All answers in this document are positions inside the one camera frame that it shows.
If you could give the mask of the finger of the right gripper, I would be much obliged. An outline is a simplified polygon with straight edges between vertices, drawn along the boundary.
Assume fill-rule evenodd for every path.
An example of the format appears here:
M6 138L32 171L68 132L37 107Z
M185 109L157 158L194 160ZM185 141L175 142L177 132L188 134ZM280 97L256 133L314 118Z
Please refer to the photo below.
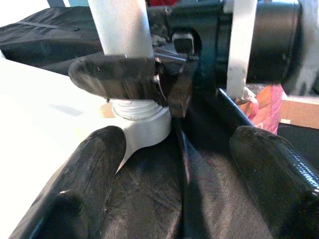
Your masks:
M153 100L167 106L155 73L154 58L124 56L85 56L68 69L72 83L90 94L107 100Z

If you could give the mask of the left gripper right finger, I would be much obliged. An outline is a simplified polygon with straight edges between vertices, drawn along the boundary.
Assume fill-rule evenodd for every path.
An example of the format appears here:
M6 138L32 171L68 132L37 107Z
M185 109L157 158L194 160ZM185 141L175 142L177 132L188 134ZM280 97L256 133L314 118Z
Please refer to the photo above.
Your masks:
M230 138L233 159L276 239L319 237L319 173L283 137L253 126Z

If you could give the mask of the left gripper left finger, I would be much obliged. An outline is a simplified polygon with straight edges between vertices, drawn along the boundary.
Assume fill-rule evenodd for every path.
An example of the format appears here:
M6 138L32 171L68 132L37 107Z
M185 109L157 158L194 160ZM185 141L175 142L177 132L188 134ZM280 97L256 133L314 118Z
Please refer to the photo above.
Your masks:
M91 133L52 175L11 239L96 239L112 180L126 153L124 131Z

